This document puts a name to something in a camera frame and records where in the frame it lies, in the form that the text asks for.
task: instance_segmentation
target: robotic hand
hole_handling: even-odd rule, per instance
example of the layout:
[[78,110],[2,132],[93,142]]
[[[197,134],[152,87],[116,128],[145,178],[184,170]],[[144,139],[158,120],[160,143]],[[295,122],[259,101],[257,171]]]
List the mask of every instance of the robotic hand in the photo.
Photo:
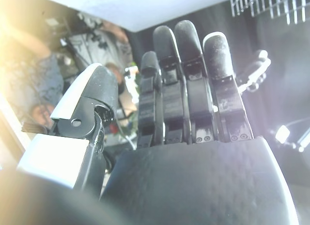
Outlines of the robotic hand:
[[1,173],[0,201],[12,202],[1,224],[298,224],[271,149],[253,137],[225,35],[207,35],[202,52],[191,22],[174,34],[157,28],[142,58],[137,150],[121,155],[100,201],[117,84],[93,64],[21,159],[31,175]]

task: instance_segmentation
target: equipment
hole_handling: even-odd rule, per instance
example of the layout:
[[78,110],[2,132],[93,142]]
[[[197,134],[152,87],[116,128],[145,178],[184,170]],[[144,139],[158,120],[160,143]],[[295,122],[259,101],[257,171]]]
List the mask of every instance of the equipment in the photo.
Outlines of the equipment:
[[[19,199],[8,205],[14,216],[0,208],[1,224],[298,224],[271,149],[262,137],[253,137],[225,35],[207,35],[202,52],[191,22],[179,22],[174,31],[157,28],[157,55],[142,58],[138,148],[118,159],[100,202],[103,127],[113,119],[117,84],[108,70],[93,64],[56,107],[52,132],[33,141],[19,164],[66,187],[1,173],[7,196],[0,201]],[[42,151],[45,140],[57,146],[58,155]],[[34,153],[46,161],[27,169]],[[72,174],[65,175],[67,169]],[[27,197],[9,195],[21,186]]]

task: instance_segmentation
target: wire rack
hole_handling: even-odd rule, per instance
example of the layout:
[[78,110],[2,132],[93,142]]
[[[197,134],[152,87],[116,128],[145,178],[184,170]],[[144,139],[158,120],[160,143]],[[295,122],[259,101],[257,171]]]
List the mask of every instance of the wire rack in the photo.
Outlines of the wire rack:
[[250,8],[252,17],[269,11],[271,18],[286,16],[287,24],[292,20],[297,24],[310,19],[309,5],[308,0],[231,0],[233,17]]

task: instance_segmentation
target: light fixture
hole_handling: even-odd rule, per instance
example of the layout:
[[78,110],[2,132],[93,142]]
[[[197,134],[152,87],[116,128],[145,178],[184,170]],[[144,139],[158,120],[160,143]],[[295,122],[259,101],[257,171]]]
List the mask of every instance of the light fixture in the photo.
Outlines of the light fixture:
[[287,138],[289,137],[289,135],[290,135],[290,130],[286,126],[282,125],[280,126],[279,130],[276,133],[276,139],[281,144],[284,144]]
[[301,136],[297,143],[302,147],[302,150],[310,143],[310,128]]

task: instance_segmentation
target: screw hole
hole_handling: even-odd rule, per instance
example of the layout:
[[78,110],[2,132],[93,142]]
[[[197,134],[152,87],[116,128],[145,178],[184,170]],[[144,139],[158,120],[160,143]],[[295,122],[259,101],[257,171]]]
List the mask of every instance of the screw hole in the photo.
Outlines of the screw hole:
[[74,119],[74,120],[71,120],[71,124],[74,127],[79,127],[82,124],[82,121],[79,119]]

